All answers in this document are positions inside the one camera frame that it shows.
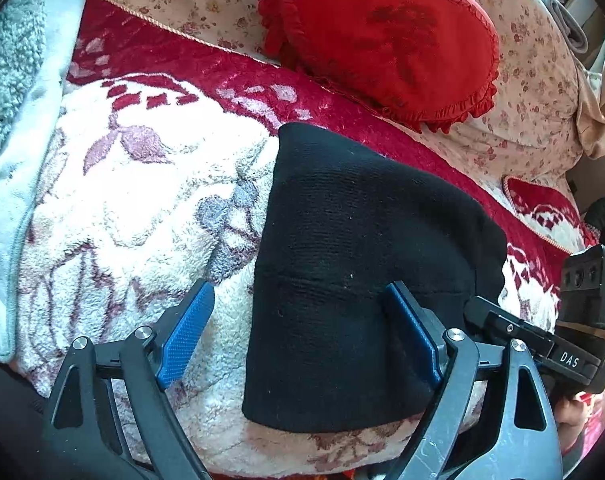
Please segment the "person's right hand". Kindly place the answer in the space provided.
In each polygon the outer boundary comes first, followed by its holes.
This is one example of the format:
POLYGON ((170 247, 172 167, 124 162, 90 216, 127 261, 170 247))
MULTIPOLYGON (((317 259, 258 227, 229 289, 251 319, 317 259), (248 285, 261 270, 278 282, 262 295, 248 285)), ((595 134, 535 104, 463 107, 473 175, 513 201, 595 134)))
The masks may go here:
POLYGON ((578 441, 592 413, 592 396, 582 394, 575 398, 563 398, 553 410, 557 424, 560 450, 565 455, 578 441))

